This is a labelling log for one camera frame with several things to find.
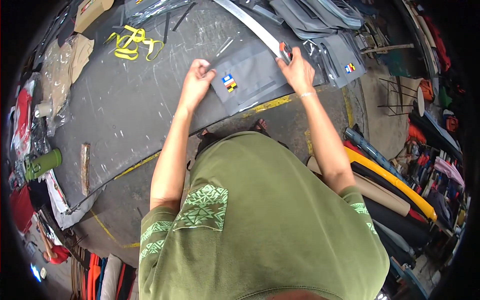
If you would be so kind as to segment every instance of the blue tube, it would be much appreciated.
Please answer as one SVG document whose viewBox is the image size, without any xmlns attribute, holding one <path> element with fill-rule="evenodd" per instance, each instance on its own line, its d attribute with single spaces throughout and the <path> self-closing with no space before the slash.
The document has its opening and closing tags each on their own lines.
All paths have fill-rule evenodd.
<svg viewBox="0 0 480 300">
<path fill-rule="evenodd" d="M 395 170 L 392 164 L 380 154 L 369 142 L 367 142 L 361 135 L 356 133 L 353 129 L 347 128 L 345 129 L 345 136 L 350 139 L 352 142 L 357 144 L 363 151 L 365 151 L 371 158 L 373 158 L 382 168 L 387 170 L 388 172 L 392 173 L 393 176 L 397 177 L 404 184 L 408 185 L 408 182 L 403 179 L 402 175 Z"/>
</svg>

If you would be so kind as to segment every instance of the person in red shirt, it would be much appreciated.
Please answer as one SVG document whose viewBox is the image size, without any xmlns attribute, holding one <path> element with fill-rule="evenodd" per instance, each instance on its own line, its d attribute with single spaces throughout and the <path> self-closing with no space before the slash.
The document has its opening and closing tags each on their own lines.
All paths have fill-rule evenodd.
<svg viewBox="0 0 480 300">
<path fill-rule="evenodd" d="M 61 264 L 71 256 L 67 248 L 63 246 L 53 245 L 49 238 L 45 235 L 43 227 L 40 223 L 37 222 L 38 229 L 40 230 L 40 235 L 42 237 L 43 243 L 45 244 L 46 251 L 43 251 L 43 259 L 46 263 L 52 264 Z"/>
</svg>

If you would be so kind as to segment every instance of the printed pattern on shirt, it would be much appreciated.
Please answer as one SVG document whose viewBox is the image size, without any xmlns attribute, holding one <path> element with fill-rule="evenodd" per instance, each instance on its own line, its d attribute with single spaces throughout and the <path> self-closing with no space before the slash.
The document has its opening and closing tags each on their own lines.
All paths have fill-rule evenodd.
<svg viewBox="0 0 480 300">
<path fill-rule="evenodd" d="M 153 254 L 153 253 L 160 253 L 162 251 L 164 242 L 165 242 L 165 240 L 158 240 L 158 241 L 153 242 L 153 243 L 148 243 L 145 246 L 145 249 L 143 249 L 140 252 L 140 257 L 138 259 L 138 264 L 140 264 L 140 262 L 142 262 L 142 259 L 144 257 L 146 257 L 147 255 Z"/>
<path fill-rule="evenodd" d="M 365 203 L 354 203 L 354 204 L 350 204 L 350 206 L 353 207 L 353 209 L 359 214 L 369 215 L 369 212 Z M 370 228 L 373 234 L 378 234 L 372 223 L 369 223 L 369 222 L 366 222 L 366 223 L 368 228 Z"/>
<path fill-rule="evenodd" d="M 174 221 L 172 230 L 209 227 L 222 231 L 227 200 L 228 190 L 211 184 L 190 192 Z"/>
<path fill-rule="evenodd" d="M 173 222 L 168 222 L 168 221 L 158 221 L 150 225 L 149 228 L 142 234 L 140 237 L 140 245 L 147 240 L 152 233 L 155 232 L 160 232 L 160 231 L 169 231 L 170 228 L 172 227 Z"/>
</svg>

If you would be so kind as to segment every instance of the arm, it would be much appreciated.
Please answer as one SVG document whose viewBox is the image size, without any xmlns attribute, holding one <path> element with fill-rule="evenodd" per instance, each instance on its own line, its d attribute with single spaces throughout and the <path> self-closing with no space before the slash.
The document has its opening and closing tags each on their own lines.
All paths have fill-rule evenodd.
<svg viewBox="0 0 480 300">
<path fill-rule="evenodd" d="M 188 130 L 193 112 L 205 96 L 215 70 L 206 72 L 206 60 L 194 60 L 183 82 L 175 116 L 158 157 L 150 187 L 150 210 L 157 206 L 180 210 L 185 181 Z"/>
<path fill-rule="evenodd" d="M 292 52 L 293 59 L 290 65 L 286 65 L 281 59 L 277 59 L 277 63 L 299 96 L 309 93 L 300 98 L 307 112 L 313 153 L 325 183 L 338 194 L 344 188 L 355 185 L 350 160 L 312 86 L 315 70 L 303 59 L 298 47 L 294 47 Z"/>
<path fill-rule="evenodd" d="M 45 235 L 45 232 L 43 231 L 42 224 L 40 224 L 40 222 L 37 222 L 37 225 L 38 225 L 38 229 L 40 230 L 40 236 L 42 238 L 42 241 L 45 244 L 45 249 L 47 250 L 48 256 L 50 258 L 57 258 L 58 255 L 55 252 L 52 251 L 53 245 L 52 245 L 51 241 Z"/>
</svg>

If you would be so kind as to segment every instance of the green water bottle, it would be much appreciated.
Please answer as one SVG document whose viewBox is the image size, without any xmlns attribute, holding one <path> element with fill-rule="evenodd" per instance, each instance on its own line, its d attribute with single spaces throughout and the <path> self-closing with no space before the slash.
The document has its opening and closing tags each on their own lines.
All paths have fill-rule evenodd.
<svg viewBox="0 0 480 300">
<path fill-rule="evenodd" d="M 61 152 L 59 149 L 53 149 L 47 154 L 35 158 L 32 162 L 25 162 L 25 179 L 33 180 L 42 176 L 50 169 L 56 168 L 61 164 Z"/>
</svg>

